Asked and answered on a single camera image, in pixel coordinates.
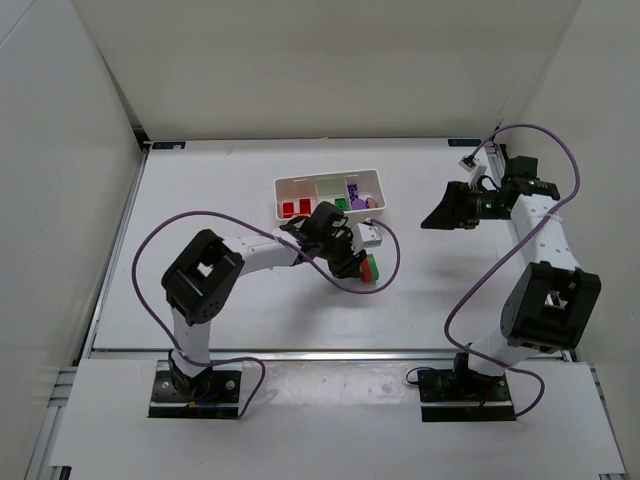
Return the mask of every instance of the purple object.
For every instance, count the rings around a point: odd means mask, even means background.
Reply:
[[[366,210],[367,202],[364,200],[360,200],[359,198],[355,198],[351,200],[351,210]]]
[[[352,202],[358,198],[358,185],[355,183],[347,185],[347,191],[349,192],[349,200]]]

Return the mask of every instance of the green block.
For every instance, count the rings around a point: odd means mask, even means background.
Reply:
[[[343,212],[346,212],[347,210],[349,210],[349,207],[347,206],[347,200],[344,198],[336,198],[336,207],[338,207],[340,210],[342,210]]]
[[[371,280],[373,283],[380,278],[380,272],[378,272],[378,266],[376,265],[376,259],[373,257],[373,253],[367,255],[367,261],[369,262],[369,268],[371,269]]]

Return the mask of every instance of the black mounting plate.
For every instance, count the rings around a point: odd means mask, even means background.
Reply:
[[[422,421],[499,422],[516,419],[507,378],[502,377],[482,399],[462,397],[456,390],[441,388],[449,370],[418,370]]]
[[[213,390],[218,392],[215,401],[189,406],[191,399],[173,388],[171,372],[167,366],[166,369],[156,371],[148,416],[149,418],[237,418],[241,379],[242,372],[239,370],[213,370],[211,385]],[[233,388],[227,389],[228,382],[233,382]]]

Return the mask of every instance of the purple cable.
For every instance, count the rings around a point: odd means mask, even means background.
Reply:
[[[467,301],[473,295],[475,295],[475,293],[480,289],[480,287],[482,287],[482,285],[484,285],[486,283],[486,281],[489,280],[489,278],[491,278],[491,276],[494,273],[496,273],[505,263],[507,263],[507,261],[511,257],[513,257],[518,251],[520,251],[520,249],[522,249],[522,247],[524,247],[524,245],[529,240],[531,240],[540,231],[540,229],[542,229],[542,227],[544,227],[544,225],[549,221],[549,218],[551,217],[551,215],[554,215],[564,205],[566,205],[571,200],[573,200],[575,198],[575,196],[578,194],[578,191],[580,190],[580,171],[578,170],[578,162],[576,162],[576,159],[573,156],[573,153],[571,153],[571,150],[569,149],[567,144],[564,143],[562,141],[562,139],[560,139],[560,137],[558,137],[551,130],[548,130],[548,129],[546,129],[544,127],[541,127],[539,125],[534,125],[534,124],[531,124],[531,123],[514,123],[513,125],[507,125],[507,126],[501,127],[499,129],[497,129],[495,132],[493,132],[490,136],[488,136],[487,138],[482,140],[482,142],[480,142],[480,145],[478,145],[475,148],[475,150],[471,153],[470,156],[472,158],[475,157],[476,154],[480,151],[480,149],[487,142],[489,142],[491,139],[493,139],[493,137],[495,137],[497,134],[499,134],[501,132],[504,132],[505,130],[511,130],[512,128],[531,128],[533,130],[538,130],[539,132],[542,132],[542,133],[548,135],[549,137],[551,137],[553,140],[555,140],[556,143],[558,145],[560,145],[562,150],[564,150],[564,152],[569,157],[569,160],[571,161],[571,166],[573,168],[573,173],[575,175],[575,185],[573,187],[573,191],[569,194],[568,197],[560,200],[557,204],[555,204],[553,207],[551,207],[549,209],[549,211],[547,212],[547,214],[542,218],[542,220],[540,220],[540,222],[522,240],[520,240],[500,260],[498,260],[498,262],[493,267],[491,267],[489,269],[489,271],[487,273],[485,273],[482,276],[482,278],[480,278],[480,280],[478,280],[475,283],[475,285],[473,285],[473,287],[471,287],[469,289],[469,291],[467,293],[464,294],[464,296],[460,299],[460,301],[453,307],[453,310],[451,310],[451,313],[449,313],[449,316],[447,317],[447,320],[444,323],[444,335],[445,335],[445,337],[447,337],[447,340],[449,340],[449,342],[451,342],[453,345],[455,345],[456,347],[458,347],[462,351],[465,351],[465,352],[467,352],[469,354],[475,355],[475,356],[480,357],[480,358],[482,358],[484,360],[492,362],[492,363],[494,363],[494,364],[496,364],[496,365],[498,365],[498,366],[500,366],[502,368],[507,368],[507,369],[511,370],[512,372],[522,373],[524,375],[529,375],[531,377],[534,377],[536,380],[538,380],[538,382],[540,382],[540,392],[538,393],[538,396],[535,398],[535,400],[533,402],[531,402],[531,404],[527,408],[525,408],[524,410],[521,410],[520,412],[516,413],[516,417],[521,417],[522,415],[524,415],[524,414],[530,412],[531,410],[533,410],[538,405],[538,403],[540,403],[540,400],[542,400],[542,396],[544,395],[544,392],[545,392],[545,389],[546,389],[546,385],[545,385],[544,380],[542,379],[542,377],[540,375],[538,375],[537,373],[529,371],[529,370],[523,370],[521,368],[511,368],[511,367],[509,367],[509,365],[507,365],[504,362],[501,362],[500,360],[498,360],[496,358],[492,358],[492,357],[490,357],[488,355],[485,355],[485,354],[483,354],[481,352],[473,350],[472,348],[469,348],[468,346],[463,345],[462,343],[458,342],[456,339],[454,339],[451,336],[451,333],[450,333],[451,323],[453,322],[453,319],[456,316],[456,314],[464,306],[464,304],[467,303]]]
[[[133,283],[133,290],[135,291],[136,296],[138,297],[138,300],[140,301],[140,303],[142,304],[144,309],[147,311],[147,313],[149,313],[149,315],[151,315],[151,318],[153,318],[156,321],[156,323],[160,326],[160,328],[162,328],[162,330],[164,330],[164,333],[167,334],[167,336],[169,337],[169,340],[171,340],[171,343],[173,344],[173,346],[176,349],[176,351],[178,352],[178,354],[186,362],[190,363],[191,365],[195,365],[197,367],[209,367],[209,366],[226,365],[226,364],[229,364],[229,363],[236,363],[236,362],[243,362],[243,361],[255,362],[258,365],[260,365],[260,379],[258,380],[258,383],[253,388],[253,390],[251,391],[251,394],[247,398],[247,402],[244,404],[244,407],[242,408],[242,410],[238,414],[238,419],[240,419],[240,418],[242,418],[244,416],[245,412],[247,411],[247,408],[249,407],[249,404],[253,400],[253,397],[255,397],[256,393],[258,393],[258,390],[260,389],[260,387],[262,386],[262,383],[264,382],[264,379],[265,379],[265,376],[266,376],[266,373],[267,373],[267,367],[264,364],[264,362],[262,360],[256,358],[256,357],[237,357],[237,358],[232,358],[232,359],[229,359],[229,360],[220,360],[220,361],[215,361],[215,362],[211,361],[209,363],[204,363],[204,362],[197,362],[195,360],[190,359],[186,355],[183,355],[182,349],[180,348],[180,345],[178,344],[178,340],[173,335],[173,332],[171,332],[171,330],[169,330],[169,328],[165,325],[165,323],[162,321],[162,319],[153,310],[153,308],[151,308],[151,305],[149,305],[147,300],[144,298],[144,295],[142,295],[142,291],[140,290],[140,285],[138,283],[138,262],[140,261],[140,257],[142,256],[142,252],[147,247],[147,245],[149,245],[149,242],[151,242],[153,237],[155,237],[158,233],[160,233],[160,231],[163,230],[166,226],[168,226],[168,225],[170,225],[170,224],[172,224],[172,223],[174,223],[174,222],[176,222],[176,221],[178,221],[178,220],[180,220],[182,218],[195,217],[195,216],[222,218],[224,220],[228,220],[228,221],[236,223],[236,224],[238,224],[238,225],[240,225],[242,227],[245,227],[245,228],[251,230],[252,232],[257,233],[258,235],[270,238],[272,240],[275,240],[276,242],[281,243],[282,245],[285,245],[285,246],[291,248],[298,255],[300,255],[302,258],[304,258],[307,261],[307,263],[309,263],[313,268],[315,268],[324,278],[326,278],[329,282],[331,282],[334,286],[336,286],[340,290],[343,290],[343,291],[345,291],[347,293],[354,293],[354,294],[358,294],[358,295],[370,295],[372,293],[381,292],[382,290],[387,288],[389,285],[391,285],[391,283],[395,280],[396,276],[398,275],[398,270],[400,269],[400,242],[398,241],[398,237],[396,237],[396,234],[393,232],[393,230],[391,230],[391,228],[389,228],[386,224],[382,223],[379,220],[374,220],[374,219],[371,219],[371,222],[374,223],[374,224],[380,225],[387,232],[389,232],[389,234],[393,238],[393,241],[394,241],[395,246],[396,246],[396,266],[393,269],[393,273],[391,274],[391,277],[389,277],[389,280],[387,280],[387,282],[384,285],[382,285],[381,287],[375,288],[373,290],[355,290],[355,289],[351,289],[351,288],[345,287],[343,285],[340,285],[332,277],[327,275],[324,272],[324,270],[322,270],[322,268],[320,268],[320,266],[317,265],[309,255],[307,255],[305,252],[303,252],[297,246],[293,245],[291,242],[288,242],[287,240],[285,240],[283,238],[276,237],[275,235],[272,235],[272,234],[270,234],[268,232],[265,232],[264,230],[260,230],[259,228],[254,227],[253,225],[250,225],[250,224],[248,224],[246,222],[243,222],[242,220],[239,220],[239,219],[237,219],[235,217],[232,217],[230,215],[225,215],[224,213],[210,212],[210,211],[207,211],[207,210],[194,210],[194,211],[190,211],[190,212],[179,213],[178,215],[174,215],[173,217],[165,220],[160,225],[158,225],[156,228],[154,228],[153,231],[149,235],[147,235],[147,238],[145,238],[142,241],[142,243],[138,247],[138,250],[136,251],[135,255],[133,256],[133,262],[131,263],[131,282]]]

